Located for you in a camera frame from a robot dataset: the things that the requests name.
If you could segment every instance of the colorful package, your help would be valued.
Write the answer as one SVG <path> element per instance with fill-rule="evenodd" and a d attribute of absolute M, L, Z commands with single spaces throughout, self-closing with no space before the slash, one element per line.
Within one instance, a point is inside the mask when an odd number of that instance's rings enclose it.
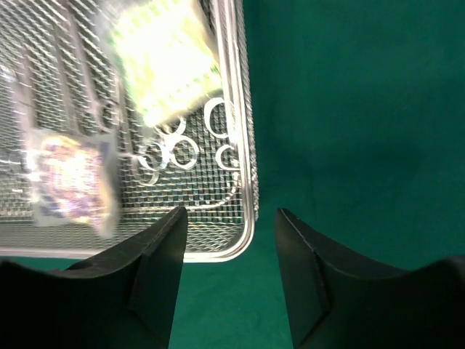
<path fill-rule="evenodd" d="M 37 226 L 81 223 L 110 238 L 118 222 L 110 178 L 117 164 L 114 135 L 71 137 L 29 129 L 26 151 Z"/>

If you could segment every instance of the metal ring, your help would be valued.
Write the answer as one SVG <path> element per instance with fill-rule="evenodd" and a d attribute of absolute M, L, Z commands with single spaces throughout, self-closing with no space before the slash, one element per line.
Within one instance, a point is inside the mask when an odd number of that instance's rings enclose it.
<path fill-rule="evenodd" d="M 176 160 L 176 155 L 174 155 L 174 147 L 176 146 L 177 143 L 180 143 L 180 142 L 188 142 L 194 150 L 194 154 L 192 158 L 190 158 L 187 164 L 180 164 L 178 160 Z M 192 169 L 197 163 L 198 154 L 200 153 L 200 148 L 198 147 L 197 143 L 194 142 L 192 138 L 189 138 L 183 135 L 169 135 L 165 137 L 165 144 L 171 154 L 171 158 L 170 158 L 171 162 L 175 164 L 176 166 L 178 166 L 180 169 Z"/>
<path fill-rule="evenodd" d="M 97 124 L 97 127 L 99 127 L 99 129 L 101 131 L 104 131 L 104 132 L 107 132 L 107 133 L 111 133 L 113 131 L 113 128 L 105 126 L 105 124 L 103 122 L 103 111 L 104 111 L 104 109 L 106 107 L 114 108 L 116 106 L 119 106 L 119 104 L 117 102 L 115 102 L 113 100 L 109 100 L 107 98 L 103 98 L 103 99 L 99 100 L 99 102 L 97 104 L 97 110 L 95 112 L 92 112 L 92 109 L 91 109 L 91 114 L 94 117 L 94 121 Z M 113 118 L 112 118 L 111 123 L 113 124 L 114 121 L 116 122 L 116 125 L 119 125 L 121 120 L 119 120 L 118 117 L 116 118 L 116 120 L 113 120 Z"/>
<path fill-rule="evenodd" d="M 159 164 L 154 158 L 153 156 L 150 156 L 150 155 L 147 155 L 147 149 L 149 147 L 151 147 L 152 145 L 157 145 L 158 148 L 160 149 L 161 151 L 161 163 Z M 139 155 L 141 155 L 142 157 L 143 156 L 147 156 L 150 161 L 152 161 L 153 164 L 157 164 L 157 168 L 152 168 L 148 165 L 147 161 L 144 159 L 143 161 L 142 160 L 139 160 L 139 163 L 146 169 L 150 169 L 152 171 L 158 171 L 159 169 L 165 169 L 170 160 L 171 160 L 171 151 L 162 143 L 160 142 L 151 142 L 151 144 L 149 145 L 146 145 L 145 147 L 141 148 L 139 150 Z"/>
<path fill-rule="evenodd" d="M 155 185 L 157 182 L 158 182 L 158 178 L 160 178 L 160 173 L 158 171 L 153 171 L 152 173 L 152 177 L 150 178 L 150 180 L 148 180 L 147 182 L 145 182 L 139 175 L 139 172 L 137 171 L 137 165 L 138 163 L 140 163 L 140 158 L 142 156 L 137 156 L 137 155 L 134 155 L 132 154 L 132 156 L 130 156 L 131 158 L 131 168 L 132 168 L 132 175 L 134 176 L 134 178 L 136 179 L 136 181 L 140 184 L 140 185 L 144 185 L 144 186 L 151 186 L 151 185 Z"/>
<path fill-rule="evenodd" d="M 206 129 L 216 138 L 219 138 L 220 140 L 228 138 L 227 133 L 216 133 L 212 128 L 210 124 L 210 118 L 211 118 L 211 112 L 213 109 L 217 106 L 220 105 L 221 103 L 224 103 L 225 100 L 223 97 L 215 97 L 211 98 L 207 103 L 205 103 L 205 107 L 203 108 L 203 120 L 205 121 Z"/>
<path fill-rule="evenodd" d="M 229 144 L 225 144 L 222 147 L 218 148 L 217 153 L 215 155 L 215 160 L 217 160 L 218 167 L 220 169 L 225 170 L 225 171 L 237 171 L 239 168 L 237 168 L 237 167 L 229 167 L 229 166 L 226 166 L 225 164 L 223 164 L 223 160 L 221 159 L 221 157 L 222 157 L 223 153 L 225 152 L 225 150 L 227 150 L 227 149 L 230 149 L 230 150 L 233 151 L 234 147 L 232 147 Z"/>

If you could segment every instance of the green package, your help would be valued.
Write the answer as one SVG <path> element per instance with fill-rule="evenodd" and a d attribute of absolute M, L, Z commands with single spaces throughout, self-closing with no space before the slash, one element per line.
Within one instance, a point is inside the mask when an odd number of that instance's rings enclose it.
<path fill-rule="evenodd" d="M 222 88 L 217 45 L 198 0 L 132 5 L 109 34 L 144 127 L 192 112 Z"/>

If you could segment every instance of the green backdrop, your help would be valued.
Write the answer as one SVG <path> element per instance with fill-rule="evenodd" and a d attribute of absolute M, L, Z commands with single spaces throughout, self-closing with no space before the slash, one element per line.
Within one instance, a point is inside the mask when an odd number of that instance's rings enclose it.
<path fill-rule="evenodd" d="M 244 7 L 260 219 L 239 258 L 185 266 L 173 349 L 291 348 L 279 206 L 403 268 L 465 254 L 465 1 Z"/>

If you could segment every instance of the sealed bag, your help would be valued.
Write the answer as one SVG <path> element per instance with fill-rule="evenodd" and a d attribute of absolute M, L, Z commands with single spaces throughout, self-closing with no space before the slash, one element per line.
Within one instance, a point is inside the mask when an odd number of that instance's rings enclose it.
<path fill-rule="evenodd" d="M 222 88 L 216 40 L 198 0 L 104 1 L 97 30 L 149 134 Z"/>
<path fill-rule="evenodd" d="M 29 129 L 26 166 L 37 226 L 81 223 L 110 238 L 118 222 L 114 135 L 76 137 Z"/>

